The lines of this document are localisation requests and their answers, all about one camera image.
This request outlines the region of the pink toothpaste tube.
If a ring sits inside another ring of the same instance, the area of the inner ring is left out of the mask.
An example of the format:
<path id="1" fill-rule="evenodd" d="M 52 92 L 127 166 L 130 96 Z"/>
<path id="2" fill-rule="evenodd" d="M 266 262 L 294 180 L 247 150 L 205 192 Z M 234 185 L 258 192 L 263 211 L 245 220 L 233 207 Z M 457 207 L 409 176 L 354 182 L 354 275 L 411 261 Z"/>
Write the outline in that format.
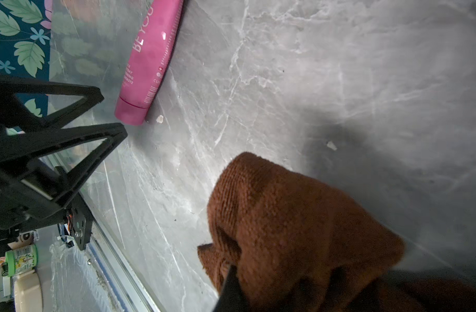
<path id="1" fill-rule="evenodd" d="M 183 1 L 153 1 L 135 37 L 123 76 L 115 117 L 132 126 L 142 124 L 168 69 Z"/>

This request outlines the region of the brown cloth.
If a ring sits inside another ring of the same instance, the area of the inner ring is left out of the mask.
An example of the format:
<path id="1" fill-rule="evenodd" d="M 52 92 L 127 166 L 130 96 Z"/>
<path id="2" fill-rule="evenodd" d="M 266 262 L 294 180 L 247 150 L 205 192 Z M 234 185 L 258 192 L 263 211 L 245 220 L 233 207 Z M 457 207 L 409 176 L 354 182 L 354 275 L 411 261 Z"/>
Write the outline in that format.
<path id="1" fill-rule="evenodd" d="M 476 288 L 383 279 L 403 240 L 344 192 L 244 152 L 207 205 L 200 262 L 219 293 L 232 268 L 250 311 L 476 311 Z"/>

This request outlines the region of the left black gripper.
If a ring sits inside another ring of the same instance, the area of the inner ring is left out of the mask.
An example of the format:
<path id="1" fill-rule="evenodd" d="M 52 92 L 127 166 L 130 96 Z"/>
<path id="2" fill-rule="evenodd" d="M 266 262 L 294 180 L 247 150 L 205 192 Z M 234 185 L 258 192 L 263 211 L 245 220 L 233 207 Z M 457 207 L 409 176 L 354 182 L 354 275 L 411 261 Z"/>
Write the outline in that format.
<path id="1" fill-rule="evenodd" d="M 50 96 L 77 97 L 60 109 Z M 104 100 L 97 87 L 0 74 L 0 231 L 62 222 L 99 165 L 127 138 L 120 123 L 61 129 Z"/>

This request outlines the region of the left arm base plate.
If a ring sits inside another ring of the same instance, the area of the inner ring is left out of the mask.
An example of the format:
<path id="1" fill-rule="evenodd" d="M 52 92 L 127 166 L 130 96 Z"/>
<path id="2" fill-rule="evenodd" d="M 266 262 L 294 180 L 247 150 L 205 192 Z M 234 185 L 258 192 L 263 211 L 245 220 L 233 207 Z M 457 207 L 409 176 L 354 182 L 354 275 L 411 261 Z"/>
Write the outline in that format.
<path id="1" fill-rule="evenodd" d="M 58 225 L 62 242 L 68 248 L 76 246 L 80 251 L 85 250 L 94 221 L 89 206 L 80 194 L 77 195 L 66 208 L 63 222 Z"/>

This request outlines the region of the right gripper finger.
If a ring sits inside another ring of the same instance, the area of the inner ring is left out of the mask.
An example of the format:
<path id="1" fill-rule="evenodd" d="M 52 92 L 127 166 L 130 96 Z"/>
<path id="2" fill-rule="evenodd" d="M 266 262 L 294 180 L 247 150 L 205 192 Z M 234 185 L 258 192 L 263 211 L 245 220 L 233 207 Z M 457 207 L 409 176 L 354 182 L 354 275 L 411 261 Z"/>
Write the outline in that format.
<path id="1" fill-rule="evenodd" d="M 237 268 L 236 266 L 231 265 L 213 312 L 246 311 L 248 311 L 248 301 L 240 288 L 239 279 L 237 277 Z"/>

